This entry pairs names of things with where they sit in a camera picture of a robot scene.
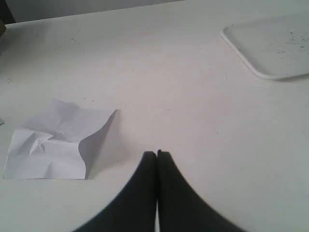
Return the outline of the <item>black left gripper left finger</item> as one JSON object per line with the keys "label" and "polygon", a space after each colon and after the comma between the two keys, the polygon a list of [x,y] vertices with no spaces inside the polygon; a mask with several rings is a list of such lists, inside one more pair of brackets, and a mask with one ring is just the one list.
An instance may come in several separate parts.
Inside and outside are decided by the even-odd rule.
{"label": "black left gripper left finger", "polygon": [[157,204],[157,157],[143,153],[119,194],[77,232],[154,232]]}

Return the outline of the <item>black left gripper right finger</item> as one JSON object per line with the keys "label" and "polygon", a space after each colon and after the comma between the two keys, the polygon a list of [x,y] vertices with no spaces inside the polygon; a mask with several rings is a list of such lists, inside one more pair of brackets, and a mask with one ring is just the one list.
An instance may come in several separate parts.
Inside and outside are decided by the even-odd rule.
{"label": "black left gripper right finger", "polygon": [[171,154],[157,152],[158,216],[161,232],[242,232],[211,208],[187,183]]}

